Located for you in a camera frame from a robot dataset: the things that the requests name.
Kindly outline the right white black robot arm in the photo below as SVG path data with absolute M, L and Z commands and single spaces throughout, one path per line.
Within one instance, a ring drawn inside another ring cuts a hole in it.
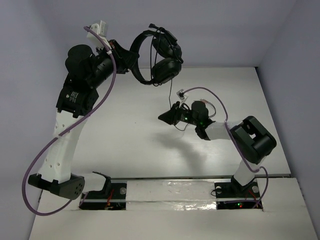
M 184 122 L 195 126 L 197 136 L 205 141 L 230 140 L 242 158 L 235 174 L 231 177 L 231 192 L 238 197 L 249 191 L 249 184 L 255 178 L 264 159 L 276 148 L 274 136 L 254 116 L 248 116 L 239 123 L 213 121 L 206 104 L 194 101 L 191 108 L 177 101 L 158 116 L 160 121 L 172 126 Z

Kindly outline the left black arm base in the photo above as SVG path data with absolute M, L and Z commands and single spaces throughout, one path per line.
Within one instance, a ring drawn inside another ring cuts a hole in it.
M 112 182 L 110 190 L 89 191 L 80 198 L 81 210 L 126 210 L 127 184 L 125 182 Z

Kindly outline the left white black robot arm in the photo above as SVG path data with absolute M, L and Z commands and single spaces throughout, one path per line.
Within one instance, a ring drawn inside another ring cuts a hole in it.
M 68 51 L 68 74 L 56 103 L 54 142 L 39 171 L 29 176 L 28 184 L 68 200 L 82 193 L 85 178 L 72 174 L 71 166 L 87 115 L 98 106 L 97 88 L 114 73 L 127 73 L 139 58 L 137 52 L 124 49 L 116 40 L 109 44 L 111 54 L 104 47 L 94 54 L 85 44 Z

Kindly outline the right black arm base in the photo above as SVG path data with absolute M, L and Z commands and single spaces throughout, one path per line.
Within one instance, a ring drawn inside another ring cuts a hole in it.
M 243 191 L 233 188 L 231 182 L 216 182 L 210 195 L 215 197 L 218 210 L 263 209 L 256 181 Z

